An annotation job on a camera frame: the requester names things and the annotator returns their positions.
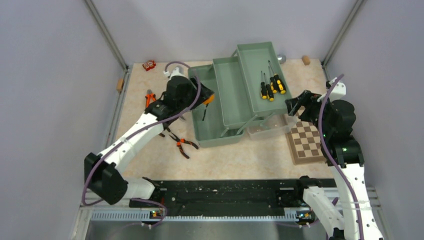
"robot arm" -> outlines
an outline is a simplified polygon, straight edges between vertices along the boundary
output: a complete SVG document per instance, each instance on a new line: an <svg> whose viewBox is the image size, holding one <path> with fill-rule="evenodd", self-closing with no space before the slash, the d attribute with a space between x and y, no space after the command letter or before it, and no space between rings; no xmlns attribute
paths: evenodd
<svg viewBox="0 0 424 240"><path fill-rule="evenodd" d="M329 88L334 81L327 83ZM343 83L335 86L334 93L330 93L330 102L324 108L322 131L325 143L332 157L336 160L343 174L350 182L358 198L362 218L363 240L383 240L372 212L367 188L364 180L364 158L361 146L351 135L352 126L356 120L354 106L340 100L346 94ZM286 100L290 116L294 116L301 106L305 107L299 117L301 121L313 123L318 128L318 116L323 97L320 94L305 90L296 98ZM330 200L323 194L324 191L317 179L307 176L298 180L296 187L297 197L308 204L324 226L330 240L358 240L359 224L357 209L352 194L340 173L327 158L328 167L334 175L334 180L340 196L343 216L338 212Z"/></svg>
<svg viewBox="0 0 424 240"><path fill-rule="evenodd" d="M140 116L138 121L115 143L99 154L90 153L84 160L85 181L88 188L113 205L122 198L149 199L155 190L152 183L145 179L124 179L123 172L136 154L155 136L175 121L168 118L177 115L184 109L190 110L200 104L208 104L214 99L214 92L200 84L200 95L192 105L198 92L198 84L194 78L188 79L181 74L170 76L161 99L152 102ZM147 129L145 126L158 123ZM102 156L107 157L94 169Z"/></svg>

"beige table surface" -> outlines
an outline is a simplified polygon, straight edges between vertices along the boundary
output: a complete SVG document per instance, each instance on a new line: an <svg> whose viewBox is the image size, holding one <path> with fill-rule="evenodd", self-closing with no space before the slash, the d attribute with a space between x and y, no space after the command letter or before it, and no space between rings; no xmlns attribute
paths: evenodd
<svg viewBox="0 0 424 240"><path fill-rule="evenodd" d="M200 66L211 61L187 62ZM142 64L133 65L125 102L117 130L122 136L138 120L145 110L146 91L151 89L160 96L166 89L167 78L163 74L166 63L157 63L154 69L145 71ZM300 59L289 59L281 65L292 96L308 89L324 94L325 76L318 59L305 66ZM180 138L195 142L192 115L185 113L186 121L177 120L170 129ZM154 137L131 161L126 177L148 177L154 180L223 180L223 179L292 179L308 175L312 178L331 178L324 163L293 165L285 135L250 140L248 134L237 144L195 150L183 144L190 159L185 159L170 137Z"/></svg>

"chessboard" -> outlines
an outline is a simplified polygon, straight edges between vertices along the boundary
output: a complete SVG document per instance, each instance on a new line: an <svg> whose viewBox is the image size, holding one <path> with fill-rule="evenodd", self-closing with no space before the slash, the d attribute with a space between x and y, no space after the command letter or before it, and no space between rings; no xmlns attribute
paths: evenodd
<svg viewBox="0 0 424 240"><path fill-rule="evenodd" d="M320 133L310 122L300 121L299 116L305 110L301 107L296 113L297 123L286 134L294 165L322 163L326 161L321 152Z"/></svg>

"purple cable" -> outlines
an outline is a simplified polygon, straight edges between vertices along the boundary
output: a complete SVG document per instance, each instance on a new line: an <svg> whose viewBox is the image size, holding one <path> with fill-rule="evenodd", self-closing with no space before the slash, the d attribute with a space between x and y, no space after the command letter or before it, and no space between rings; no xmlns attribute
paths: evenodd
<svg viewBox="0 0 424 240"><path fill-rule="evenodd" d="M359 225L359 240L364 240L364 227L362 226L362 215L360 210L360 205L358 203L358 197L355 193L354 188L352 187L351 183L349 182L348 178L345 176L345 174L342 172L342 169L339 167L337 162L334 160L333 156L331 156L329 149L327 148L326 141L324 140L323 136L323 115L324 115L324 107L326 106L327 100L330 97L330 93L333 91L333 89L336 87L337 83L344 77L344 74L341 74L338 76L334 83L331 85L331 87L328 89L327 93L325 94L324 99L321 103L321 108L319 109L319 116L318 116L318 131L319 131L319 138L321 140L322 148L324 149L325 154L328 156L328 159L333 164L337 172L340 174L341 178L346 183L347 187L349 188L350 194L352 194L353 201L355 202L355 208L356 208L356 215Z"/></svg>
<svg viewBox="0 0 424 240"><path fill-rule="evenodd" d="M332 200L331 203L335 206L338 201L339 201L339 198L338 197L335 197ZM300 228L299 226L301 226L302 228L309 228L311 226L314 226L314 225L318 224L319 222L320 222L320 220L318 219L318 220L314 221L313 223L311 223L309 225L302 225L302 226L301 225L298 225L298 224L293 225L293 224L286 224L286 223L281 223L281 222L275 222L275 224L276 225L280 225L280 226L284 226L284 227L289 227L289 228Z"/></svg>
<svg viewBox="0 0 424 240"><path fill-rule="evenodd" d="M180 113L178 113L178 114L176 114L176 115L174 115L174 116L171 116L171 117L168 117L168 118L166 118L166 119L163 119L163 120L160 120L160 121L157 121L157 122L154 122L154 123L152 123L152 124L149 124L149 125L147 125L147 126L144 126L144 127L142 127L142 128L140 128L140 129L138 129L137 131L135 131L135 132L133 132L132 134L130 134L126 139L127 140L130 140L132 137L134 137L135 135L137 135L137 134L139 134L140 132L142 132L142 131L144 131L144 130L146 130L146 129L148 129L148 128L151 128L151 127L153 127L153 126L156 126L156 125L158 125L158 124L163 124L163 123L165 123L165 122L168 122L168 121L170 121L170 120L173 120L173 119L177 119L177 118L179 118L181 115L183 115L184 113L186 113L186 112L188 112L195 104L196 104L196 102L198 101L198 99L199 99L199 97L200 97L200 92L201 92L201 88L199 87L199 86L201 86L201 83L200 83L200 78L197 76L197 73L196 73L196 70L193 70L194 71L194 76L195 76L195 78L196 78L196 81L197 81L197 94L196 94L196 97L194 98L194 101L190 104L190 106L188 106L186 109L184 109L184 110L182 110ZM122 141L120 142L120 143L118 143L116 146L114 146L111 150L109 150L105 155L103 155L101 158L100 158L100 160L93 166L93 168L91 169L91 171L90 171L90 173L88 174L88 176L87 176L87 180L85 181L85 183L84 183L84 189L82 190L82 197L81 197L81 202L82 202L82 205L84 205L84 206L93 206L93 205L95 205L95 204L98 204L98 203L100 203L101 201L103 201L103 199L100 199L100 200L97 200L97 201L94 201L94 202L90 202L90 203L87 203L86 202L86 193L87 193L87 189L88 189L88 187L89 187L89 182L92 180L92 177L93 177L93 174L94 174L94 172L97 170L97 168L100 166L100 164L107 158L107 157L109 157L109 155L111 155L116 149L118 149L120 146L122 146L122 144L124 144Z"/></svg>
<svg viewBox="0 0 424 240"><path fill-rule="evenodd" d="M160 220L158 222L156 222L155 224L153 224L151 226L151 228L157 227L159 224L161 224L164 221L164 219L167 217L167 215L168 215L168 208L166 206L160 204L157 201L151 201L151 200L146 200L146 199L141 199L141 198L131 198L131 200L142 202L142 203L147 203L147 204L154 204L154 205L157 205L157 206L159 206L159 207L161 207L161 208L163 208L165 210L165 213L160 218ZM122 231L122 230L124 230L124 229L126 229L128 227L135 226L135 225L140 225L141 226L142 223L140 223L140 222L131 222L131 223L128 223L128 224L126 224L126 225L118 228L115 232L113 232L111 235L109 235L106 239L109 240L113 236L115 236L117 233L119 233L120 231Z"/></svg>
<svg viewBox="0 0 424 240"><path fill-rule="evenodd" d="M185 62L182 62L182 61L170 61L170 62L168 62L168 63L166 64L166 66L165 66L165 72L167 71L168 67L169 67L171 64L180 64L180 65L183 65L184 67L190 68L190 66L189 66L189 65L187 65Z"/></svg>

